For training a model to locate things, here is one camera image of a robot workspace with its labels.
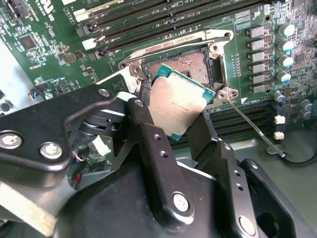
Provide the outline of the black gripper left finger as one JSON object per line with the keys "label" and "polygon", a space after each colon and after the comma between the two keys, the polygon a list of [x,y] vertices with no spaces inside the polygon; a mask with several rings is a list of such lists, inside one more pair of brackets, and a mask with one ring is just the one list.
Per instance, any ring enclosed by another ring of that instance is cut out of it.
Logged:
{"label": "black gripper left finger", "polygon": [[0,119],[0,178],[50,187],[65,176],[78,146],[99,135],[114,139],[120,168],[143,171],[154,215],[161,224],[189,225],[195,205],[164,131],[148,106],[93,84]]}

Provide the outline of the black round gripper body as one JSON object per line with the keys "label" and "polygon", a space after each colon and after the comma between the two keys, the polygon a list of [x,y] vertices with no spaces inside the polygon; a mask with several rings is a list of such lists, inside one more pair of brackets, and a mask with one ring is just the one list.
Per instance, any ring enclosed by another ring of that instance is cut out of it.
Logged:
{"label": "black round gripper body", "polygon": [[120,168],[75,193],[58,215],[58,238],[235,238],[217,181],[180,165],[195,204],[195,219],[182,228],[161,224],[154,215],[143,171]]}

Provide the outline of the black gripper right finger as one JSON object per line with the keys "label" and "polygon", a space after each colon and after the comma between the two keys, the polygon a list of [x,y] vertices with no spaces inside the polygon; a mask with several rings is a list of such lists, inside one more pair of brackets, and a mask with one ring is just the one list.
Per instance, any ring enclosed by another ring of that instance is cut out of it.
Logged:
{"label": "black gripper right finger", "polygon": [[215,208],[224,236],[299,236],[297,217],[285,195],[254,161],[236,159],[232,147],[217,136],[206,110],[188,129],[187,138],[198,169],[215,177],[219,184]]}

